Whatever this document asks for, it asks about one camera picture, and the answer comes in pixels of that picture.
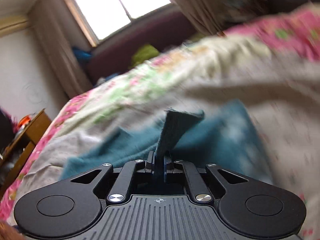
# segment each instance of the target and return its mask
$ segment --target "crosshair marking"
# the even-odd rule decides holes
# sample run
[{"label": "crosshair marking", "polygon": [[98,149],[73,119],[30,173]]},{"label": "crosshair marking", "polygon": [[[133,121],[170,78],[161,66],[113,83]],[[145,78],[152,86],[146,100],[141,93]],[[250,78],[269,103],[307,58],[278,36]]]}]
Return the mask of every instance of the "crosshair marking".
[{"label": "crosshair marking", "polygon": [[157,198],[155,201],[158,202],[158,203],[162,203],[165,200],[163,198]]}]

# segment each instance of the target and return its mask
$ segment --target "teal towel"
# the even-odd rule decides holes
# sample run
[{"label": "teal towel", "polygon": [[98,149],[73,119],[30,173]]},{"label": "teal towel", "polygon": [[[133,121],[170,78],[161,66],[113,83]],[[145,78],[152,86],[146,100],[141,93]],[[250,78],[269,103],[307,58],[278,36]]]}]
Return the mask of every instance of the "teal towel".
[{"label": "teal towel", "polygon": [[272,183],[268,159],[244,105],[233,100],[213,117],[167,111],[165,122],[141,131],[119,130],[88,153],[69,158],[61,179],[89,170],[102,163],[122,167],[136,159],[146,160],[149,151],[172,160],[182,159],[204,168],[216,163],[246,176]]}]

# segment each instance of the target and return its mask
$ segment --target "wooden nightstand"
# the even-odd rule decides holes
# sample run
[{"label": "wooden nightstand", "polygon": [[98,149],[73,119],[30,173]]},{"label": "wooden nightstand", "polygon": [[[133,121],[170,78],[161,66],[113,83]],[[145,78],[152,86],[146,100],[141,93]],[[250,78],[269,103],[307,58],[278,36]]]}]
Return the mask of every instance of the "wooden nightstand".
[{"label": "wooden nightstand", "polygon": [[9,160],[11,154],[16,149],[24,149],[19,159],[16,161],[14,167],[9,171],[5,178],[4,184],[0,188],[0,200],[2,199],[7,188],[15,181],[18,177],[21,169],[27,162],[33,149],[41,139],[44,132],[47,130],[51,123],[50,118],[44,112],[44,109],[31,120],[26,128],[21,132],[18,137],[12,142],[10,146],[6,148],[3,155],[3,159],[0,161],[0,169]]}]

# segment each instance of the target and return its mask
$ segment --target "bed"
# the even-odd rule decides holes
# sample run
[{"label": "bed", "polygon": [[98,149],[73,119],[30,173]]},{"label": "bed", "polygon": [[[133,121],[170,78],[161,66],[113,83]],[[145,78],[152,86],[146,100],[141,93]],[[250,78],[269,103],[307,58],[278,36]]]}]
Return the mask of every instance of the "bed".
[{"label": "bed", "polygon": [[15,224],[24,194],[59,180],[70,157],[88,152],[118,127],[163,118],[165,110],[206,115],[240,99],[267,150],[274,184],[307,207],[300,231],[320,239],[320,5],[236,26],[225,37],[182,45],[71,99],[37,144],[0,204]]}]

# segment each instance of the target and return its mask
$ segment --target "metal screw cap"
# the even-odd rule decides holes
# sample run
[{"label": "metal screw cap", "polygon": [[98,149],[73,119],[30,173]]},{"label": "metal screw cap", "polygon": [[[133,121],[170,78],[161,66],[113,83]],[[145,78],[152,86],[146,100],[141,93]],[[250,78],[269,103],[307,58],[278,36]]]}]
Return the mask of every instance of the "metal screw cap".
[{"label": "metal screw cap", "polygon": [[212,198],[208,194],[199,194],[196,196],[196,200],[200,202],[207,202],[210,201]]},{"label": "metal screw cap", "polygon": [[108,197],[108,200],[112,202],[119,202],[119,201],[122,201],[123,199],[124,199],[124,196],[121,194],[112,194]]}]

